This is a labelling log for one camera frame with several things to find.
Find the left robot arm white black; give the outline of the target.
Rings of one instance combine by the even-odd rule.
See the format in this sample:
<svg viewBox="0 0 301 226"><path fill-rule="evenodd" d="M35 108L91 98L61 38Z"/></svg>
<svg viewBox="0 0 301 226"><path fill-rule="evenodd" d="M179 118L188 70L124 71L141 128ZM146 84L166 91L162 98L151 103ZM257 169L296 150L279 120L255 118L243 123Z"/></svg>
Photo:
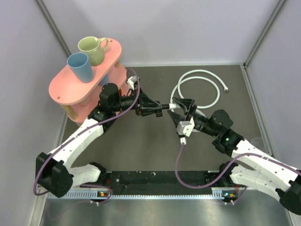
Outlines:
<svg viewBox="0 0 301 226"><path fill-rule="evenodd" d="M103 186L106 183L106 169L92 162L82 167L73 167L80 154L98 137L103 135L115 120L130 110L137 115L155 114L162 116L163 106L143 93L137 83L130 89L131 95L121 95L118 86L107 83L99 94L99 102L82 125L59 147L41 153L36 158L36 172L33 191L37 185L56 197L63 197L76 186Z"/></svg>

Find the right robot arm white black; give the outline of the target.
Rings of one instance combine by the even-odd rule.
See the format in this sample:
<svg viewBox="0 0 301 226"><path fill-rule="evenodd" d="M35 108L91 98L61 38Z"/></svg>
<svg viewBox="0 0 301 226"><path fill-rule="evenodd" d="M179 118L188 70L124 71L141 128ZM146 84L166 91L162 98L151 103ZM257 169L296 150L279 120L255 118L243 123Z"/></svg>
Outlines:
<svg viewBox="0 0 301 226"><path fill-rule="evenodd" d="M233 183L250 187L265 193L286 208L300 215L301 213L301 171L284 164L253 146L243 136L231 129L233 121L223 110L216 110L210 118L196 114L196 105L192 99L173 98L168 113L180 138L181 149L186 139L195 129L213 136L212 144L216 150L232 158L223 166L219 175L206 185L191 186L184 183L175 171L177 180L185 187L203 189L220 180L224 186Z"/></svg>

